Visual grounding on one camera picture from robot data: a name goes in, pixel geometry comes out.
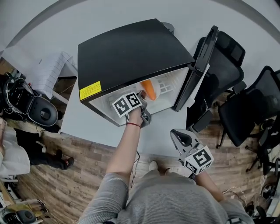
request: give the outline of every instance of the orange object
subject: orange object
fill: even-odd
[[[152,85],[152,82],[150,80],[146,80],[141,82],[141,85],[143,86],[145,92],[147,93],[148,97],[151,100],[155,100],[156,99],[156,94],[154,92],[154,87]]]

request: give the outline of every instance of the black pants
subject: black pants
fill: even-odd
[[[30,160],[30,165],[49,165],[54,168],[66,170],[68,168],[66,162],[56,155],[50,153],[43,153],[42,146],[36,141],[39,141],[40,137],[38,133],[25,132],[15,128],[17,133],[17,143],[23,147],[27,152]]]

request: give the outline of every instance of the black and white marker cube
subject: black and white marker cube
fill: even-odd
[[[133,109],[142,105],[140,99],[135,92],[122,95],[115,102],[112,103],[113,108],[117,112],[119,117],[128,114]]]
[[[195,175],[209,168],[214,158],[207,146],[196,151],[192,155],[185,158],[184,166],[191,170]]]

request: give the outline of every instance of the black fridge top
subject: black fridge top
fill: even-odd
[[[80,100],[186,67],[195,60],[157,19],[110,30],[78,46]]]

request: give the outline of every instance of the white table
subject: white table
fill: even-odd
[[[179,157],[170,138],[170,130],[186,128],[186,105],[179,111],[166,109],[152,115],[151,124],[141,130],[140,153]],[[78,81],[72,90],[63,118],[61,132],[82,139],[116,147],[125,126],[117,127],[80,103]]]

